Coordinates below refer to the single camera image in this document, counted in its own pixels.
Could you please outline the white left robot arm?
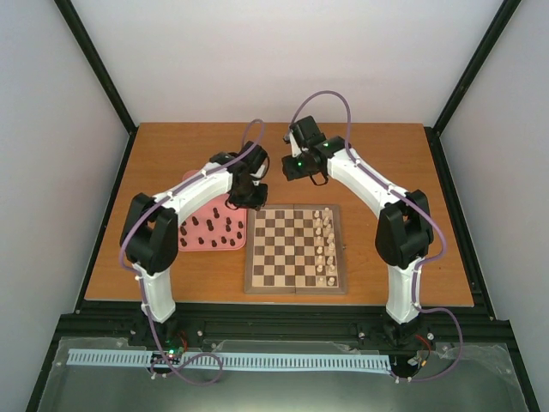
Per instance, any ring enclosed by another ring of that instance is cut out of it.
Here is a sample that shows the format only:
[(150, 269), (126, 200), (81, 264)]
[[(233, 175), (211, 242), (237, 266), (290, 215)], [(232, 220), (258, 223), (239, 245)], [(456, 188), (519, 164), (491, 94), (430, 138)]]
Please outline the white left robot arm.
[(159, 345), (177, 339), (178, 323), (171, 319), (170, 268), (178, 255), (179, 227), (214, 198), (227, 194), (238, 209), (262, 208), (268, 186), (261, 179), (270, 166), (267, 152), (221, 152), (202, 169), (171, 189), (152, 197), (140, 193), (131, 203), (120, 240), (119, 261), (135, 273), (142, 293), (142, 311), (151, 319), (148, 334)]

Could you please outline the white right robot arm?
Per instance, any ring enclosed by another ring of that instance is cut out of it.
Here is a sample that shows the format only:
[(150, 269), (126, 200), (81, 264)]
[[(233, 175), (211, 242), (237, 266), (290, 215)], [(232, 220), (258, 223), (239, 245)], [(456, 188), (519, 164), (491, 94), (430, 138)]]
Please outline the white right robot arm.
[(425, 193), (394, 185), (367, 165), (348, 140), (327, 138), (311, 116), (290, 124), (283, 140), (292, 150), (282, 158), (287, 180), (313, 179), (318, 174), (324, 183), (334, 179), (376, 216), (375, 247), (389, 275), (383, 333), (391, 345), (403, 345), (419, 327), (420, 263), (434, 240)]

